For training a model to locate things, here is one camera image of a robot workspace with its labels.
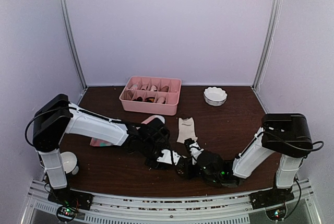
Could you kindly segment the beige sock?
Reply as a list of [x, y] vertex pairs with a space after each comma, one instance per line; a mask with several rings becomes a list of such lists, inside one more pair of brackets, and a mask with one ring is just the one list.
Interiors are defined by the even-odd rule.
[[187, 119], [178, 119], [178, 137], [177, 143], [183, 144], [185, 140], [192, 139], [197, 141], [198, 137], [195, 134], [195, 122], [192, 117]]

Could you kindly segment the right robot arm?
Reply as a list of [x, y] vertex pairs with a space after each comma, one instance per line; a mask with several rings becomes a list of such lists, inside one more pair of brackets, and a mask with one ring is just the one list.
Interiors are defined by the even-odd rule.
[[240, 186], [252, 172], [274, 153], [281, 155], [268, 200], [280, 203], [290, 193], [303, 159], [323, 148], [324, 142], [312, 142], [306, 116], [299, 113], [269, 113], [246, 148], [232, 160], [200, 148], [191, 138], [184, 141], [187, 157], [177, 163], [177, 173], [187, 179], [201, 177], [215, 187]]

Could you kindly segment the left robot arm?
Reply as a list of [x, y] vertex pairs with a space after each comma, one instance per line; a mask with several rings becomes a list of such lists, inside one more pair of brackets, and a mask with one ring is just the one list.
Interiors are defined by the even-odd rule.
[[184, 159], [170, 145], [170, 131], [164, 117], [154, 116], [148, 123], [113, 119], [83, 109], [60, 93], [38, 110], [25, 132], [32, 129], [26, 142], [39, 154], [49, 178], [51, 191], [63, 205], [75, 201], [61, 161], [59, 146], [64, 135], [79, 135], [106, 141], [141, 153], [153, 168], [177, 167]]

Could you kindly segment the white scalloped bowl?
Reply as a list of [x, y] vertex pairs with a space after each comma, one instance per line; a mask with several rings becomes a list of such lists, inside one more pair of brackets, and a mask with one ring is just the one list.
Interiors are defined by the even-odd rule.
[[227, 100], [228, 94], [218, 87], [208, 87], [204, 90], [204, 100], [208, 105], [219, 107]]

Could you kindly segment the pink divided organizer box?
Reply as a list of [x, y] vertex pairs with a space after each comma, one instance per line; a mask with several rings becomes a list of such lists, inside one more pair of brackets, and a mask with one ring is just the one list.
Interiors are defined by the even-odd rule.
[[176, 78], [133, 76], [119, 100], [125, 111], [174, 116], [182, 81]]

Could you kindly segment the aluminium front rail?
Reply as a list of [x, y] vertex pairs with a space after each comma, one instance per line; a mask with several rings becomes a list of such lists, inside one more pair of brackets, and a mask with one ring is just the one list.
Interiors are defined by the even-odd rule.
[[269, 215], [286, 207], [283, 223], [324, 223], [309, 180], [293, 185], [295, 199], [254, 209], [251, 192], [198, 197], [130, 197], [93, 193], [91, 207], [73, 223], [273, 223]]

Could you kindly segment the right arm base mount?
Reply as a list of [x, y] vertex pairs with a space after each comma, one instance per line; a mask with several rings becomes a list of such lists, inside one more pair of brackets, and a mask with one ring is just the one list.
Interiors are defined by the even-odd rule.
[[294, 200], [294, 194], [291, 188], [262, 190], [249, 195], [250, 203], [253, 209], [266, 208], [284, 202]]

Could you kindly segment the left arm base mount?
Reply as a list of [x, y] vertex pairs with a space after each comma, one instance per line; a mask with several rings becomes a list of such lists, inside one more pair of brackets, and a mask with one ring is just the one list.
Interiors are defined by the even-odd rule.
[[72, 190], [68, 187], [62, 189], [51, 189], [48, 201], [70, 207], [72, 209], [90, 210], [93, 195], [80, 191]]

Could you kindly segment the right aluminium corner post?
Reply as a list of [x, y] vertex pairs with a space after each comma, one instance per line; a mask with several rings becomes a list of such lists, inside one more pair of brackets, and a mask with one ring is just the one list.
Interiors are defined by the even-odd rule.
[[261, 52], [261, 57], [257, 68], [256, 76], [253, 82], [253, 90], [256, 92], [260, 91], [260, 85], [263, 81], [266, 68], [268, 65], [271, 49], [273, 46], [273, 37], [280, 16], [281, 3], [282, 0], [272, 0], [271, 12], [269, 16], [269, 22], [264, 40], [264, 45]]

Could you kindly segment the aluminium corner post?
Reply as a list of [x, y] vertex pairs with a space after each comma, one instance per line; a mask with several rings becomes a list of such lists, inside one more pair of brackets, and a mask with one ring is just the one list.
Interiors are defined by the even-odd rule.
[[261, 57], [257, 68], [256, 76], [253, 82], [253, 90], [256, 92], [260, 91], [260, 85], [263, 81], [266, 68], [268, 65], [271, 49], [273, 46], [273, 37], [280, 16], [281, 3], [282, 0], [272, 0], [271, 12], [269, 16], [269, 22], [264, 40], [264, 45], [261, 52]]
[[82, 71], [81, 63], [80, 63], [78, 52], [77, 52], [77, 48], [75, 45], [75, 39], [73, 35], [73, 30], [71, 28], [70, 17], [69, 17], [68, 8], [67, 8], [67, 2], [66, 0], [59, 0], [59, 3], [61, 7], [63, 22], [65, 26], [65, 33], [66, 33], [66, 38], [67, 38], [67, 42], [69, 45], [70, 54], [74, 62], [74, 67], [78, 75], [81, 87], [83, 88], [83, 90], [85, 90], [88, 88], [88, 86], [84, 78], [84, 74]]

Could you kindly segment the left aluminium corner post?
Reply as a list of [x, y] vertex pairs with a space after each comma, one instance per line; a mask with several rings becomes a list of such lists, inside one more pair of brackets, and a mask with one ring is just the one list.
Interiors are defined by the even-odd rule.
[[77, 48], [75, 45], [75, 39], [73, 35], [73, 30], [71, 28], [70, 17], [69, 17], [68, 8], [67, 8], [67, 2], [66, 0], [59, 0], [59, 3], [61, 7], [63, 22], [65, 26], [65, 33], [66, 33], [66, 38], [67, 38], [67, 42], [69, 45], [70, 54], [74, 62], [74, 67], [78, 75], [81, 87], [83, 88], [83, 90], [85, 90], [88, 88], [88, 86], [84, 78], [84, 74], [82, 71], [81, 63], [80, 63], [78, 52], [77, 52]]

